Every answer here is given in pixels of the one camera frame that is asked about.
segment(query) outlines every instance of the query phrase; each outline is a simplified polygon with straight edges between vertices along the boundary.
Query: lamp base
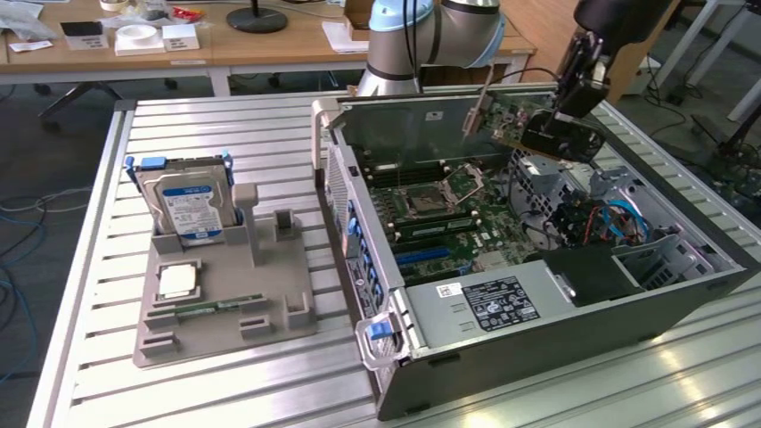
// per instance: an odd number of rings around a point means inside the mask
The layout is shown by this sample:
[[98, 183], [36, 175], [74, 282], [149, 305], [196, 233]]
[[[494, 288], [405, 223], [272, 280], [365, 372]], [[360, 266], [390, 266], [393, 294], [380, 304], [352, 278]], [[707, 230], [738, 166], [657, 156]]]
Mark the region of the lamp base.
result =
[[260, 8], [258, 16], [253, 16], [249, 7], [237, 9], [226, 15], [226, 23], [233, 29], [246, 33], [273, 33], [288, 25], [288, 17], [272, 9]]

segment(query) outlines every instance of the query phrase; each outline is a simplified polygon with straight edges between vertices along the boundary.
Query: aluminum extrusion table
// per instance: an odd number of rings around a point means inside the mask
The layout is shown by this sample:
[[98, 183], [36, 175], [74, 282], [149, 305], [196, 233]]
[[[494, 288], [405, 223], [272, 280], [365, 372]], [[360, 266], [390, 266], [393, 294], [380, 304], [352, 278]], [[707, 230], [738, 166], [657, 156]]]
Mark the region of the aluminum extrusion table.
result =
[[[28, 426], [506, 427], [761, 424], [761, 279], [653, 341], [388, 423], [374, 419], [314, 196], [310, 103], [340, 93], [138, 102], [114, 113]], [[603, 104], [595, 115], [730, 237], [761, 258], [761, 234]], [[150, 216], [121, 171], [126, 155], [228, 149], [256, 215], [293, 208], [318, 333], [173, 366], [130, 360]], [[614, 167], [603, 149], [597, 158]]]

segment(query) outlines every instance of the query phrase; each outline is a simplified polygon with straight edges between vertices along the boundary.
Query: blue cable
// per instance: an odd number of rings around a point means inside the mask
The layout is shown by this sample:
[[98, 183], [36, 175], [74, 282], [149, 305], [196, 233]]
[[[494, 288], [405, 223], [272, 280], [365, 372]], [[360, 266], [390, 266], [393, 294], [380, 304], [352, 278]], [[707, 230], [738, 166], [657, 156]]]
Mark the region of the blue cable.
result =
[[37, 239], [37, 242], [34, 243], [34, 245], [32, 245], [32, 247], [25, 252], [22, 252], [21, 255], [17, 256], [14, 259], [12, 259], [10, 261], [6, 261], [5, 263], [0, 263], [0, 267], [6, 268], [10, 265], [13, 265], [14, 263], [17, 263], [18, 261], [21, 261], [21, 259], [25, 258], [38, 248], [38, 246], [42, 244], [42, 241], [45, 240], [45, 227], [38, 222], [13, 220], [12, 218], [8, 218], [2, 215], [0, 215], [0, 220], [6, 221], [8, 223], [13, 223], [14, 225], [33, 226], [40, 231], [38, 239]]
[[21, 360], [18, 364], [10, 369], [10, 371], [2, 376], [0, 379], [0, 385], [5, 382], [5, 380], [13, 375], [14, 372], [18, 371], [21, 367], [26, 365], [26, 363], [34, 358], [37, 355], [37, 327], [34, 326], [34, 318], [32, 317], [32, 311], [28, 308], [26, 297], [24, 293], [10, 284], [8, 281], [0, 280], [0, 285], [9, 289], [9, 291], [16, 295], [16, 298], [21, 302], [21, 308], [24, 309], [24, 313], [26, 314], [28, 326], [32, 330], [32, 348], [26, 357]]

